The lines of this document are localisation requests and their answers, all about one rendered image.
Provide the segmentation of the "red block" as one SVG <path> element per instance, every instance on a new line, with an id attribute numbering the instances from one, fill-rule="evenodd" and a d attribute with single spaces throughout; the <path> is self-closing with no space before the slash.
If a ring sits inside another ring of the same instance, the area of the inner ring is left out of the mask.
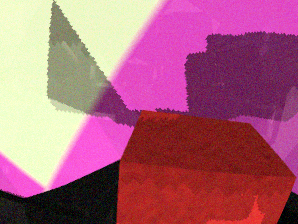
<path id="1" fill-rule="evenodd" d="M 297 177 L 250 123 L 142 109 L 117 224 L 277 224 Z"/>

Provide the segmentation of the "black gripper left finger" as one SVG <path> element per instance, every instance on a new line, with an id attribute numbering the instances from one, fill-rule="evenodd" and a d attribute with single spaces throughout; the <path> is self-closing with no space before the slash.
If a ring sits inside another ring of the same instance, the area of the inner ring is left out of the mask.
<path id="1" fill-rule="evenodd" d="M 117 224 L 118 167 L 120 159 L 31 197 L 0 190 L 0 224 Z"/>

